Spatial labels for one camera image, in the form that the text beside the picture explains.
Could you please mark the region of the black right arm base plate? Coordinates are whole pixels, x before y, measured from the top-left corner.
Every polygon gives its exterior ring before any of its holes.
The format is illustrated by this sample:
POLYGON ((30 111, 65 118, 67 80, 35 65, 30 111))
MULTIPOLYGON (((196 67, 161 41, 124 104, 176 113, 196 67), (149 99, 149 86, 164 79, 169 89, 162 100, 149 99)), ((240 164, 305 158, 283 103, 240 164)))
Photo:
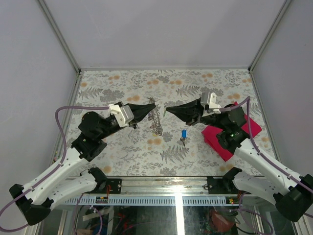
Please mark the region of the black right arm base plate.
POLYGON ((222 176, 207 176, 207 188, 209 194, 228 194, 222 176))

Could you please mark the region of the large keyring with many rings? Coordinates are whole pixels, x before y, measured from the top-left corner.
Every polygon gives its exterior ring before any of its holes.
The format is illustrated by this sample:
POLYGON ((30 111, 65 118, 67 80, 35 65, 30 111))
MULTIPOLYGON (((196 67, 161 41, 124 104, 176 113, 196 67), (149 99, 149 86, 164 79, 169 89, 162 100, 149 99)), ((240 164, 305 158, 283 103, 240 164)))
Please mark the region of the large keyring with many rings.
POLYGON ((159 112, 160 108, 156 104, 156 101, 153 97, 149 98, 149 104, 154 104, 156 106, 148 114, 148 120, 151 121, 150 128, 152 129, 154 135, 162 136, 163 129, 160 122, 160 112, 159 112))

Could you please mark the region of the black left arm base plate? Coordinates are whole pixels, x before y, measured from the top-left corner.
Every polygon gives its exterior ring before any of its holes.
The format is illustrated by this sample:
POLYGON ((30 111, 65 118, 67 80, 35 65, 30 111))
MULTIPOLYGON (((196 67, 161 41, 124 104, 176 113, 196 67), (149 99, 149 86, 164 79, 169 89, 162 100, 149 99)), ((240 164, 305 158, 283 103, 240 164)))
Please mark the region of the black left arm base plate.
POLYGON ((122 179, 111 178, 106 181, 105 192, 108 195, 120 194, 122 189, 122 179))

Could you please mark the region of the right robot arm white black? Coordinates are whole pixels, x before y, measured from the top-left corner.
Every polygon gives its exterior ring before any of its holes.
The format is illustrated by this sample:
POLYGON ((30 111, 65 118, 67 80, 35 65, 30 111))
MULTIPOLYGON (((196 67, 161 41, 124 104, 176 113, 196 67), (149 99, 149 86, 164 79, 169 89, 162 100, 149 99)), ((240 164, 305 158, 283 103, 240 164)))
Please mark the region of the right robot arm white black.
POLYGON ((245 132, 242 127, 251 125, 249 111, 242 109, 242 104, 229 104, 221 107, 211 101, 196 99, 179 106, 167 107, 166 111, 174 114, 188 126, 202 123, 222 131, 216 135, 219 145, 245 160, 258 170, 265 179, 253 179, 240 169, 232 169, 223 180, 223 188, 228 193, 236 190, 254 194, 273 204, 287 220, 297 222, 307 215, 313 204, 313 177, 301 175, 267 156, 256 144, 252 129, 245 132))

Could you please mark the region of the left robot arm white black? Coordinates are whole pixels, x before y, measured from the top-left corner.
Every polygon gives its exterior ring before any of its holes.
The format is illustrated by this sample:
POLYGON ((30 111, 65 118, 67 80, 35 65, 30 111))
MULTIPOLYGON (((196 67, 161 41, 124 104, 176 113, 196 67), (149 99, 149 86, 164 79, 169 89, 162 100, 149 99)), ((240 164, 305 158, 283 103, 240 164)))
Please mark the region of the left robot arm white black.
POLYGON ((69 183, 62 186, 60 183, 75 170, 88 165, 107 147, 104 138, 126 127, 137 128, 155 107, 153 103, 124 105, 118 102, 103 108, 109 113, 107 117, 98 114, 98 108, 87 107, 78 126, 80 135, 69 148, 64 148, 62 158, 31 182, 14 184, 10 188, 9 192, 27 224, 38 224, 60 203, 77 194, 106 191, 108 179, 97 167, 88 169, 87 173, 69 183))

